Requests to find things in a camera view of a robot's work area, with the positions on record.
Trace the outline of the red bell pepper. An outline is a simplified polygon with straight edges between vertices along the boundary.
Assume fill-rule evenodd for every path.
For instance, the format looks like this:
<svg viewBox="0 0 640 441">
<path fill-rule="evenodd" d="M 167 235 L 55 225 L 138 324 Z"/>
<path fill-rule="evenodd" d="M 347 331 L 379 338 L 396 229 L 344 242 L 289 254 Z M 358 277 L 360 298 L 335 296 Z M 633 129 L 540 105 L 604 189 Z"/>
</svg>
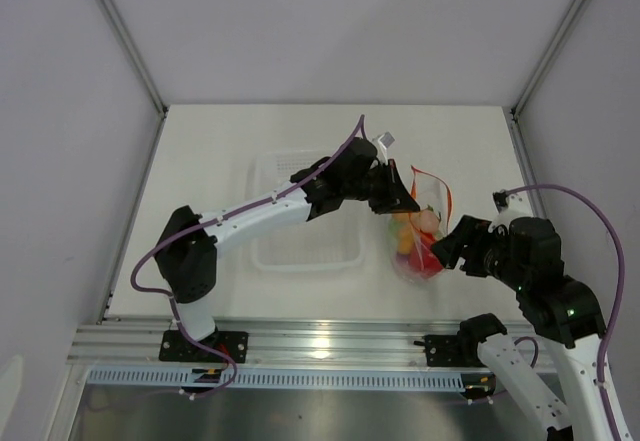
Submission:
<svg viewBox="0 0 640 441">
<path fill-rule="evenodd" d="M 444 268 L 429 248 L 414 246 L 408 254 L 396 254 L 396 266 L 410 279 L 430 279 Z"/>
</svg>

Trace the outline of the clear zip top bag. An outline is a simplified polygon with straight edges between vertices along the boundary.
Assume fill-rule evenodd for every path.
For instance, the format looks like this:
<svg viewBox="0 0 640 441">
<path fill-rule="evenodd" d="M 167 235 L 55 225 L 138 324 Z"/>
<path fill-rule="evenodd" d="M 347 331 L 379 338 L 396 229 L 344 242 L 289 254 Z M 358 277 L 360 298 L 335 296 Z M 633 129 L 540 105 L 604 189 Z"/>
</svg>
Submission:
<svg viewBox="0 0 640 441">
<path fill-rule="evenodd" d="M 420 210 L 392 214 L 387 221 L 387 246 L 396 274 L 407 282 L 424 283 L 444 268 L 432 246 L 448 234 L 453 210 L 452 192 L 440 177 L 411 167 L 410 195 Z"/>
</svg>

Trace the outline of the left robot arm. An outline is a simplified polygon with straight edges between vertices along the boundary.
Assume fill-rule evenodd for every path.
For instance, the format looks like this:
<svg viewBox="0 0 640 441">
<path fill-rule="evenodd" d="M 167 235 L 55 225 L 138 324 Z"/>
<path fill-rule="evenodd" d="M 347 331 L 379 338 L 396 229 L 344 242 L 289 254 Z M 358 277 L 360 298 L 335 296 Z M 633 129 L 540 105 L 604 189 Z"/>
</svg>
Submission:
<svg viewBox="0 0 640 441">
<path fill-rule="evenodd" d="M 419 205 L 387 155 L 394 138 L 355 137 L 289 177 L 261 198 L 213 215 L 176 209 L 156 245 L 153 258 L 170 288 L 172 309 L 185 331 L 182 349 L 197 361 L 216 351 L 216 322 L 205 298 L 217 281 L 221 256 L 278 228 L 306 223 L 338 210 L 344 201 L 361 201 L 377 215 L 414 213 Z"/>
</svg>

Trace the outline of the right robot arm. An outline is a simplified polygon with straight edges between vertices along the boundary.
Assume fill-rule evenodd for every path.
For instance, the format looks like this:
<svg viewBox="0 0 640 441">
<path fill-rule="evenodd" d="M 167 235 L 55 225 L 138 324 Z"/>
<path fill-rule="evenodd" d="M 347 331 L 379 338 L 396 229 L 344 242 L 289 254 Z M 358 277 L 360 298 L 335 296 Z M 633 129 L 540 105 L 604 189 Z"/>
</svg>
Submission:
<svg viewBox="0 0 640 441">
<path fill-rule="evenodd" d="M 539 440 L 629 440 L 612 381 L 599 302 L 584 283 L 564 272 L 561 238 L 552 223 L 519 217 L 499 225 L 470 216 L 435 242 L 446 269 L 492 277 L 516 295 L 519 309 L 551 357 L 564 396 L 558 398 L 527 364 L 493 314 L 459 325 L 458 356 L 481 364 L 502 383 L 536 429 Z"/>
</svg>

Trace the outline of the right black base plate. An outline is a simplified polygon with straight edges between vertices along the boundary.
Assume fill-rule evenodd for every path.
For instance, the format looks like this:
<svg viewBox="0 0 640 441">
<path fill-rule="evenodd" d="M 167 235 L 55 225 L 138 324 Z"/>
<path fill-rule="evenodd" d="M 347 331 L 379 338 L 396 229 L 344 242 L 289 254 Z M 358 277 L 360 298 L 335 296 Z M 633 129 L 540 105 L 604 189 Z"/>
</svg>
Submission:
<svg viewBox="0 0 640 441">
<path fill-rule="evenodd" d="M 483 367 L 473 346 L 459 335 L 425 335 L 414 341 L 413 345 L 422 349 L 429 367 Z"/>
</svg>

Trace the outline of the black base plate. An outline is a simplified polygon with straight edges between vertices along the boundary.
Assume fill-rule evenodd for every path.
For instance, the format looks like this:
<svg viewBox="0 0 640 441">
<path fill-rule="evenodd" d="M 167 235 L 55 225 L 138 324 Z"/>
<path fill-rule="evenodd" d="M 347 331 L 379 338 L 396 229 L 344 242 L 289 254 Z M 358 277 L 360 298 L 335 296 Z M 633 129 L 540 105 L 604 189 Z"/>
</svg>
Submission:
<svg viewBox="0 0 640 441">
<path fill-rule="evenodd" d="M 226 354 L 237 364 L 244 364 L 249 346 L 249 333 L 245 331 L 216 331 L 200 341 L 208 349 Z M 224 363 L 225 360 L 209 350 L 189 342 L 178 330 L 163 333 L 158 359 L 161 362 Z"/>
<path fill-rule="evenodd" d="M 483 367 L 473 346 L 459 335 L 425 335 L 414 341 L 413 345 L 422 349 L 429 367 Z"/>
</svg>

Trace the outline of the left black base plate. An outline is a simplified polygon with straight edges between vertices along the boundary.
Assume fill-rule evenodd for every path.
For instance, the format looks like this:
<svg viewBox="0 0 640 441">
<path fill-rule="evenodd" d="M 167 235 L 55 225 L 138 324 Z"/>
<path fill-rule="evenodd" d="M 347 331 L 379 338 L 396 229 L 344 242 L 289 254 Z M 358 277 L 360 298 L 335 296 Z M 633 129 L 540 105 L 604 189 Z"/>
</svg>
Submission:
<svg viewBox="0 0 640 441">
<path fill-rule="evenodd" d="M 216 331 L 200 341 L 208 349 L 226 354 L 237 364 L 244 364 L 249 346 L 249 333 L 245 331 Z M 189 342 L 178 330 L 163 333 L 158 359 L 161 362 L 224 363 L 225 360 L 209 350 Z"/>
</svg>

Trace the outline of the right aluminium frame post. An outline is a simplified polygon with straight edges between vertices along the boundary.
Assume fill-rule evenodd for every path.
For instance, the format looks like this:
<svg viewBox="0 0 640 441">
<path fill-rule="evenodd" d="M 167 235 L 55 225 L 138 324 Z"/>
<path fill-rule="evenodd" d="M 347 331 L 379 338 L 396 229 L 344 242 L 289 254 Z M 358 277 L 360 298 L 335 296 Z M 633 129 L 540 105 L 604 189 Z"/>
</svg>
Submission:
<svg viewBox="0 0 640 441">
<path fill-rule="evenodd" d="M 545 45 L 531 74 L 528 76 L 514 105 L 510 109 L 512 119 L 518 122 L 525 108 L 541 87 L 548 73 L 569 41 L 580 19 L 586 12 L 591 0 L 570 0 L 564 9 L 559 23 Z"/>
</svg>

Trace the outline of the aluminium frame post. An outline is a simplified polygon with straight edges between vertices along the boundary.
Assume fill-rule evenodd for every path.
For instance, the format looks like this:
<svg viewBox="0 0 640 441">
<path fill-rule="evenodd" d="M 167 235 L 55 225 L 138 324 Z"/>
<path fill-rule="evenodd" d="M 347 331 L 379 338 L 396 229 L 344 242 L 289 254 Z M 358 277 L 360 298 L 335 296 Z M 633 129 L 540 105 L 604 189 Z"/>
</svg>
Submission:
<svg viewBox="0 0 640 441">
<path fill-rule="evenodd" d="M 591 0 L 570 0 L 564 9 L 559 23 L 545 45 L 531 74 L 528 76 L 514 105 L 510 109 L 512 119 L 518 122 L 525 108 L 541 87 L 548 73 L 569 41 L 580 19 L 586 12 Z"/>
<path fill-rule="evenodd" d="M 143 91 L 149 99 L 154 111 L 164 117 L 168 107 L 154 82 L 146 62 L 135 42 L 127 23 L 122 16 L 115 0 L 95 0 L 107 25 L 120 46 L 134 75 L 138 79 Z"/>
</svg>

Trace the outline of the aluminium mounting rail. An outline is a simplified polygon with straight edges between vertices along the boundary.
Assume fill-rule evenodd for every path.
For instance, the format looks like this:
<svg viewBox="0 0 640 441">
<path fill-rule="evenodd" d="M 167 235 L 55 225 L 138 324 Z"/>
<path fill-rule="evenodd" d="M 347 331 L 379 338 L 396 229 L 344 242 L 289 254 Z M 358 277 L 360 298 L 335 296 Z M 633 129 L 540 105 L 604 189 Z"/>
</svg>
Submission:
<svg viewBox="0 0 640 441">
<path fill-rule="evenodd" d="M 85 365 L 157 364 L 162 335 L 170 328 L 171 322 L 160 318 L 82 325 L 73 338 L 67 361 Z M 404 371 L 426 365 L 417 341 L 427 334 L 453 335 L 459 323 L 223 319 L 219 328 L 249 334 L 247 367 Z"/>
</svg>

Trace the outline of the left aluminium frame post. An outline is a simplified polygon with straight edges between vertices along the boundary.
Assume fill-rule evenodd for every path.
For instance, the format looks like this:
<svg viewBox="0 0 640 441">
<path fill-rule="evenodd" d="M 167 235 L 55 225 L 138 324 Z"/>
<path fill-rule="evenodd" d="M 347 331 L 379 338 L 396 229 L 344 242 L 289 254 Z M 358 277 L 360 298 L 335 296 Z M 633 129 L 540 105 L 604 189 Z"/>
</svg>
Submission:
<svg viewBox="0 0 640 441">
<path fill-rule="evenodd" d="M 143 91 L 149 99 L 154 111 L 164 117 L 168 107 L 154 82 L 146 62 L 135 42 L 127 23 L 122 16 L 115 0 L 95 0 L 107 25 L 120 46 L 134 75 L 138 79 Z"/>
</svg>

